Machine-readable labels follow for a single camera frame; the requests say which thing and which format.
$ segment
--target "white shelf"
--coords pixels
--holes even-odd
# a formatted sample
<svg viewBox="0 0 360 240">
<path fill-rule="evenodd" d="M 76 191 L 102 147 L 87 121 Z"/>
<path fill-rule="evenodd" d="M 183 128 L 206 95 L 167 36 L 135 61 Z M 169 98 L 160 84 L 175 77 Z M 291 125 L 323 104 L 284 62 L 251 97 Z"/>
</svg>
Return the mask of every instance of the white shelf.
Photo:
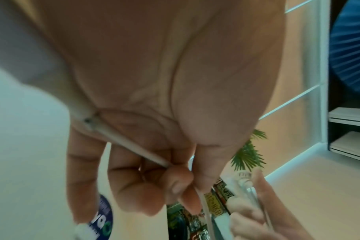
<svg viewBox="0 0 360 240">
<path fill-rule="evenodd" d="M 336 108 L 329 112 L 329 122 L 360 126 L 360 108 Z"/>
<path fill-rule="evenodd" d="M 360 132 L 349 132 L 330 144 L 330 150 L 360 160 Z"/>
</svg>

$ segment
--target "wooden floor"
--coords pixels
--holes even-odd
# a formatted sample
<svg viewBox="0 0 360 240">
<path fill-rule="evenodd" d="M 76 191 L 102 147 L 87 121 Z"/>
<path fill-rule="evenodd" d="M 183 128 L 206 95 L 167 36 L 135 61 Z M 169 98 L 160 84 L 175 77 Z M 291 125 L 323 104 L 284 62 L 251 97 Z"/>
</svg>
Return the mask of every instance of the wooden floor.
<svg viewBox="0 0 360 240">
<path fill-rule="evenodd" d="M 319 144 L 266 179 L 316 240 L 360 239 L 360 161 Z"/>
</svg>

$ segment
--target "blue round sticker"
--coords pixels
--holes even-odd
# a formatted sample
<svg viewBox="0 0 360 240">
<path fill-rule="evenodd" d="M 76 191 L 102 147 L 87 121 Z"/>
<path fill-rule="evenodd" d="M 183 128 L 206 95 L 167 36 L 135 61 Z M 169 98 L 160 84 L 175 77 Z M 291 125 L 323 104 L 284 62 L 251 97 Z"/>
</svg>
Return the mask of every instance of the blue round sticker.
<svg viewBox="0 0 360 240">
<path fill-rule="evenodd" d="M 89 227 L 95 234 L 97 240 L 108 240 L 113 229 L 113 212 L 109 201 L 100 194 L 99 209 Z"/>
</svg>

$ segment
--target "white cable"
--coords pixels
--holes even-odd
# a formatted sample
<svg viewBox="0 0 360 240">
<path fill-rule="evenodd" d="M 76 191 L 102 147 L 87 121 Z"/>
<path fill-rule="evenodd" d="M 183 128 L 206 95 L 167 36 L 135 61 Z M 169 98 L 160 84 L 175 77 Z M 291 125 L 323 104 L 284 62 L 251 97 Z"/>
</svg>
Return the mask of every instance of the white cable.
<svg viewBox="0 0 360 240">
<path fill-rule="evenodd" d="M 94 116 L 91 119 L 86 119 L 85 124 L 93 131 L 96 131 L 98 133 L 101 133 L 103 136 L 107 137 L 111 142 L 115 142 L 128 150 L 154 162 L 159 164 L 162 167 L 169 168 L 173 166 L 172 163 L 165 160 L 159 155 L 156 155 L 145 148 L 139 146 L 135 142 L 131 141 L 129 138 L 125 137 L 121 133 L 119 133 L 115 128 L 109 126 L 105 121 L 103 121 L 100 117 Z M 205 220 L 207 222 L 207 228 L 210 240 L 216 240 L 216 237 L 214 235 L 214 229 L 212 224 L 212 216 L 209 212 L 208 203 L 205 199 L 205 196 L 202 194 L 202 192 L 195 187 L 195 190 L 197 192 L 197 195 L 200 198 L 201 205 L 203 206 Z"/>
</svg>

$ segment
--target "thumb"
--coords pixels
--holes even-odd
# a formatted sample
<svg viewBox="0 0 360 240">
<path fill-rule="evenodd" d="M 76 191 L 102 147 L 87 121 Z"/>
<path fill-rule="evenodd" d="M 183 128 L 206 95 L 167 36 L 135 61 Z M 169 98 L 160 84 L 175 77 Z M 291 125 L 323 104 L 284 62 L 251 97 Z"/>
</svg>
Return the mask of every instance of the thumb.
<svg viewBox="0 0 360 240">
<path fill-rule="evenodd" d="M 203 193 L 210 192 L 226 163 L 232 158 L 237 147 L 197 145 L 192 164 L 194 185 Z"/>
<path fill-rule="evenodd" d="M 258 199 L 267 210 L 271 221 L 276 224 L 281 224 L 284 217 L 291 213 L 278 198 L 271 185 L 266 181 L 259 167 L 253 169 L 251 180 Z"/>
</svg>

